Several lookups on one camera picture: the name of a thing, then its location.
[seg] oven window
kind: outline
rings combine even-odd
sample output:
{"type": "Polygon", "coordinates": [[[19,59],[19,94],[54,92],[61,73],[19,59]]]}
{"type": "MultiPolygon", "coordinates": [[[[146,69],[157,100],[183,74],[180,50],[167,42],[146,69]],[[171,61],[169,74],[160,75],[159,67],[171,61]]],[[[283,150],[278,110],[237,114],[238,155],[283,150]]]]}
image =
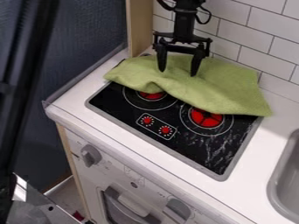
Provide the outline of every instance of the oven window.
{"type": "Polygon", "coordinates": [[[149,224],[140,217],[132,213],[118,201],[110,198],[102,192],[105,204],[106,216],[111,224],[149,224]]]}

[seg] wooden frame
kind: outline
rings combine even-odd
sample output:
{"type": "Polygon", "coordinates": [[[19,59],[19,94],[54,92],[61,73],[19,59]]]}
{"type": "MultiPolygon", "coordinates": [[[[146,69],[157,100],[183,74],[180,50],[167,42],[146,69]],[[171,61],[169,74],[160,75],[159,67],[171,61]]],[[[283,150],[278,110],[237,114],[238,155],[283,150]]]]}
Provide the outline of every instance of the wooden frame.
{"type": "Polygon", "coordinates": [[[126,0],[126,5],[129,56],[136,57],[152,44],[153,0],[126,0]]]}
{"type": "Polygon", "coordinates": [[[81,186],[81,183],[80,183],[79,175],[78,175],[78,172],[76,170],[75,164],[73,162],[73,156],[72,156],[70,144],[68,143],[68,140],[67,140],[66,130],[63,126],[61,126],[57,123],[56,123],[56,127],[57,127],[57,130],[59,132],[59,136],[60,136],[63,148],[65,149],[66,158],[67,158],[68,164],[70,165],[70,168],[71,168],[71,171],[72,171],[72,174],[73,174],[73,179],[76,183],[77,190],[78,190],[82,205],[84,207],[85,214],[87,216],[86,218],[91,220],[91,215],[89,213],[89,209],[88,209],[88,206],[87,206],[87,201],[86,201],[84,193],[83,193],[83,189],[82,189],[82,186],[81,186]]]}

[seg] green towel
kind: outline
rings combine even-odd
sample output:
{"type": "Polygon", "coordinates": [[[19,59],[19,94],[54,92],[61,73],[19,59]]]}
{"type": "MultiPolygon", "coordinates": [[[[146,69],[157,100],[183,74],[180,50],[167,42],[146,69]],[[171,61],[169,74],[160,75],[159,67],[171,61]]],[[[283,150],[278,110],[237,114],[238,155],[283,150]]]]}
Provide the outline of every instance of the green towel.
{"type": "Polygon", "coordinates": [[[192,106],[215,114],[271,116],[255,71],[207,58],[190,76],[191,56],[170,55],[159,72],[156,56],[126,59],[105,75],[128,88],[154,94],[165,91],[192,106]]]}

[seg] black stovetop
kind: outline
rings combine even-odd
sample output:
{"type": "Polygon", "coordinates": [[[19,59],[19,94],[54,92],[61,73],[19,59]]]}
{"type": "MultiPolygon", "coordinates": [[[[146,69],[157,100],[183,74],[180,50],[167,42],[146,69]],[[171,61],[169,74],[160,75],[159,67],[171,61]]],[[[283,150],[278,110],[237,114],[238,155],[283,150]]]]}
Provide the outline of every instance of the black stovetop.
{"type": "Polygon", "coordinates": [[[226,172],[257,120],[250,115],[211,114],[166,93],[140,93],[113,82],[89,104],[142,132],[151,143],[159,142],[157,146],[162,144],[217,175],[226,172]]]}

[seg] sink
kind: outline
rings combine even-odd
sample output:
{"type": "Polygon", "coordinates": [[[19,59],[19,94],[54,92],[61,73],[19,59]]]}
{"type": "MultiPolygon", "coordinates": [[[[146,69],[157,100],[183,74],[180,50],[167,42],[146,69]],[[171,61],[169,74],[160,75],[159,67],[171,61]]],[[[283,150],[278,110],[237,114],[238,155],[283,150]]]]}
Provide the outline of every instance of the sink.
{"type": "Polygon", "coordinates": [[[290,136],[268,182],[268,198],[278,213],[299,223],[299,130],[290,136]]]}

